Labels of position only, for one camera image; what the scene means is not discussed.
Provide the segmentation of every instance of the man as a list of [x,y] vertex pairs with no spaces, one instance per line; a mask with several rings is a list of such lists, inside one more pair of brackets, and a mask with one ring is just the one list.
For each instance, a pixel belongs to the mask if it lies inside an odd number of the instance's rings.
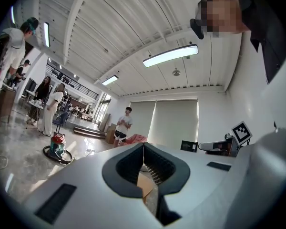
[[2,31],[0,37],[6,36],[8,42],[4,46],[0,59],[0,91],[7,71],[9,70],[10,74],[13,75],[18,69],[25,55],[25,40],[35,34],[38,24],[38,20],[32,17],[25,21],[20,29],[8,28]]
[[23,78],[22,72],[23,72],[23,68],[27,67],[30,64],[30,61],[28,59],[26,59],[26,61],[24,61],[24,64],[21,64],[17,71],[16,71],[16,75],[15,78],[13,80],[11,80],[10,86],[12,86],[13,84],[15,84],[15,86],[17,86],[17,84],[20,82],[20,80]]
[[125,115],[119,118],[117,127],[115,129],[115,133],[114,133],[115,140],[113,143],[113,147],[117,147],[119,144],[119,141],[122,141],[122,142],[126,141],[127,131],[133,124],[133,119],[129,116],[131,111],[132,111],[131,107],[127,107],[125,109]]
[[191,27],[199,39],[203,31],[251,31],[255,50],[262,44],[267,82],[270,83],[286,58],[285,18],[276,13],[278,0],[201,0]]

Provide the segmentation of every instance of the black shorts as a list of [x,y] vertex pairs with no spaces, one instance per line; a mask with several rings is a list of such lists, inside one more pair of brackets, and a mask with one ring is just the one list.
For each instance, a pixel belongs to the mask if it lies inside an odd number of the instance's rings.
[[126,141],[126,134],[124,134],[122,132],[115,131],[114,137],[115,137],[115,140],[120,140],[122,142]]

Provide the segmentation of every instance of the wall light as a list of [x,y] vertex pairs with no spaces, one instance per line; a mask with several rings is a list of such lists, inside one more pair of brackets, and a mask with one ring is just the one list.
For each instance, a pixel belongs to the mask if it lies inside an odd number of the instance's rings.
[[11,21],[15,24],[15,18],[14,18],[14,6],[10,8],[10,16],[11,16]]
[[156,56],[153,56],[149,59],[145,59],[143,64],[145,67],[150,67],[155,64],[163,63],[169,60],[178,59],[190,55],[198,54],[198,47],[196,44],[188,45],[176,49],[172,49],[170,51],[163,52]]
[[46,46],[50,47],[50,33],[49,33],[49,23],[43,23],[44,39],[46,41]]
[[118,77],[116,75],[114,75],[114,76],[110,77],[108,80],[104,81],[102,84],[104,86],[106,86],[106,85],[116,81],[117,79],[118,79]]

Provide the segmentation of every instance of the roller blind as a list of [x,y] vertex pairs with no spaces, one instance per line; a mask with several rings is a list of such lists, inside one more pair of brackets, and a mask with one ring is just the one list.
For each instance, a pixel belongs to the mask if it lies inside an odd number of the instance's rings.
[[182,140],[194,142],[197,100],[158,101],[147,141],[180,149]]
[[153,117],[154,105],[155,101],[134,102],[130,104],[130,107],[133,109],[130,115],[133,119],[133,125],[128,130],[128,137],[132,136],[133,134],[140,134],[146,137],[148,136]]

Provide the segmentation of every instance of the wooden cabinet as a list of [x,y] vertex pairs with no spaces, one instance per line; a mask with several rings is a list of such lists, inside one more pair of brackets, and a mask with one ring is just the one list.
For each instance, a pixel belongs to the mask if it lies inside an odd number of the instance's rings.
[[4,88],[0,92],[0,125],[1,118],[8,116],[8,123],[10,122],[10,113],[14,104],[16,92],[8,88]]

